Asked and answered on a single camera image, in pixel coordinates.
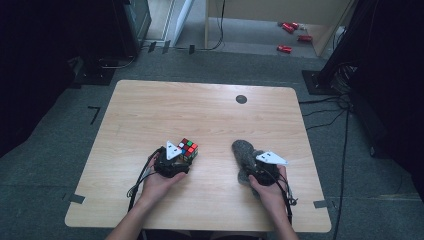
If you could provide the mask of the grey cloth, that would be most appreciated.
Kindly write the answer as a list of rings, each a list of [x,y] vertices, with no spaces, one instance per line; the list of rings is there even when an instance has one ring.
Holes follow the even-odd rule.
[[[246,140],[236,140],[231,145],[234,154],[238,172],[238,182],[251,189],[253,196],[257,199],[260,198],[259,193],[251,186],[249,176],[257,177],[262,170],[259,168],[256,157],[262,154],[262,151],[257,151],[251,143]]]

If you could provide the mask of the dark curtain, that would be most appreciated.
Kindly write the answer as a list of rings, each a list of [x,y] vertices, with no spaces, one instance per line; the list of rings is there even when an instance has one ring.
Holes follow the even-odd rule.
[[[74,81],[86,0],[0,0],[0,158],[25,142]]]
[[[424,0],[359,0],[321,76],[346,66],[355,68],[348,86],[374,145],[424,197]]]

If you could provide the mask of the white board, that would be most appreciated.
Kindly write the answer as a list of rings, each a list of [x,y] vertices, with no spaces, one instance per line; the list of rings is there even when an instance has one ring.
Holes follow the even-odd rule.
[[[182,9],[178,15],[177,21],[176,21],[176,27],[174,31],[174,37],[171,40],[171,43],[173,45],[176,45],[179,37],[182,33],[182,30],[184,28],[185,22],[190,14],[191,8],[193,6],[194,0],[185,0],[184,4],[182,6]]]

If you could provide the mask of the black monitor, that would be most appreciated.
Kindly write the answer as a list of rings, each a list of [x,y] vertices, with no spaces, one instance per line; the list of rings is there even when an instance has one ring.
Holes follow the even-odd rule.
[[[124,54],[137,56],[151,24],[147,0],[113,0]]]

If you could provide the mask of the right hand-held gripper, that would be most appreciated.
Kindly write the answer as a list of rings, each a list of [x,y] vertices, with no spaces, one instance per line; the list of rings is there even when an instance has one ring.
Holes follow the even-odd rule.
[[[270,186],[280,176],[278,165],[287,164],[287,160],[272,151],[254,151],[253,164],[247,167],[247,173],[253,175],[260,185]]]

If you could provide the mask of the person's right hand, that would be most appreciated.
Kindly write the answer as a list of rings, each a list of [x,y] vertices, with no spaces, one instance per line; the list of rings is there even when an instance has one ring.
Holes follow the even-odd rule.
[[[260,197],[268,215],[277,221],[287,220],[286,202],[283,197],[287,193],[287,173],[283,165],[277,166],[280,175],[276,183],[270,186],[261,185],[253,175],[249,175],[250,185]]]

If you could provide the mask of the person's left hand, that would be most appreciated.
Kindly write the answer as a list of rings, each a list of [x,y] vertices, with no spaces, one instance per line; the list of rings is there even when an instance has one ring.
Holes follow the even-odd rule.
[[[186,176],[185,172],[180,172],[172,178],[163,177],[156,172],[153,162],[149,164],[149,170],[150,175],[144,180],[142,193],[135,204],[136,207],[141,206],[148,210],[157,205],[172,186]]]

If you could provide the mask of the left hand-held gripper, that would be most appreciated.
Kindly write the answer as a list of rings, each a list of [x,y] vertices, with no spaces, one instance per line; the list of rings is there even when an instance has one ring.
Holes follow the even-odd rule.
[[[154,162],[154,169],[161,176],[173,178],[178,173],[188,173],[191,163],[184,159],[183,150],[167,141],[159,149],[159,156]]]

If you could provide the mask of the multicoloured puzzle cube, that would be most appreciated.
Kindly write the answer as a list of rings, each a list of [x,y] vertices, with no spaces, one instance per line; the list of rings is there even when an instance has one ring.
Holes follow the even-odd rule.
[[[182,159],[189,164],[198,155],[198,145],[187,138],[180,141],[178,148],[181,150]]]

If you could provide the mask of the black stand base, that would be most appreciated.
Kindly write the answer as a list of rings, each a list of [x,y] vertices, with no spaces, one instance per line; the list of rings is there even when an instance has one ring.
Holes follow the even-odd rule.
[[[310,95],[339,95],[330,83],[319,82],[319,71],[303,70],[302,77]]]
[[[115,73],[113,68],[90,67],[81,58],[76,60],[73,70],[73,88],[81,88],[83,85],[109,86]]]

